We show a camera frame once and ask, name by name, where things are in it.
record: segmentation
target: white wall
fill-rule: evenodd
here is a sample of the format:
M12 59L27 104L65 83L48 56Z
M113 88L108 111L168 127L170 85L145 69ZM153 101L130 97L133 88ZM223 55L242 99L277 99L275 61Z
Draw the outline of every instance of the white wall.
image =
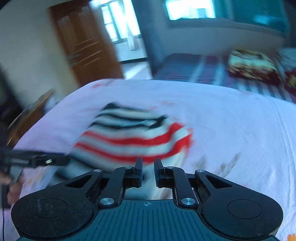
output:
M284 43L284 39L280 36L239 28L169 29L161 1L150 0L150 2L154 14L153 25L165 48L166 56L172 53L223 55L228 54L235 47L246 47L272 55ZM238 27L242 26L239 23L234 24Z
M11 0L0 11L0 63L23 105L51 88L64 98L79 87L47 10L61 2Z

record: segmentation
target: wooden furniture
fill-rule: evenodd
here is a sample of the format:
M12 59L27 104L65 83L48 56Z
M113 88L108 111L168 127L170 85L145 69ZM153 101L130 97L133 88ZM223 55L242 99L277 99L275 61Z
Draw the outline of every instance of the wooden furniture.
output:
M44 106L49 98L54 94L54 90L49 90L42 95L29 111L20 114L15 123L9 127L8 146L14 147L20 138L44 116Z
M78 82L84 86L105 78L123 78L101 9L97 24L89 0L72 0L50 7L60 43Z

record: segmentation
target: crosshair mark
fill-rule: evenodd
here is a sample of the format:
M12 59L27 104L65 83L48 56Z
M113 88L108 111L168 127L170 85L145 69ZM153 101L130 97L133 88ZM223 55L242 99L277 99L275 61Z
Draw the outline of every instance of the crosshair mark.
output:
M150 203L150 202L146 202L146 203L144 203L144 205L145 205L146 207L150 207L150 206L153 205L153 204Z

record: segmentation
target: pillow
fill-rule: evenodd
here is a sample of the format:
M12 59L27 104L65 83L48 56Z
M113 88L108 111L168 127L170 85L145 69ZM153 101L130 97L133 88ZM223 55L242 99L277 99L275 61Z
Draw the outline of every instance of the pillow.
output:
M276 55L278 69L284 85L291 93L296 93L296 48L282 48Z
M256 51L233 50L228 59L227 71L233 77L258 80L272 85L281 83L274 62L267 55Z

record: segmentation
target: round pad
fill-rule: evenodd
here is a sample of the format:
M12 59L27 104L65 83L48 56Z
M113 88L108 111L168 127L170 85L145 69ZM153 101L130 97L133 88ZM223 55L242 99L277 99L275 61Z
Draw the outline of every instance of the round pad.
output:
M83 229L94 210L81 192L80 188L47 188L21 198L11 212L20 236L59 240Z
M239 199L228 204L228 211L237 218L252 219L262 213L262 208L254 201Z
M56 218L67 210L68 205L56 198L40 200L33 206L33 212L41 218Z
M255 240L277 231L283 220L281 207L273 199L240 186L211 190L202 207L202 217L227 237Z

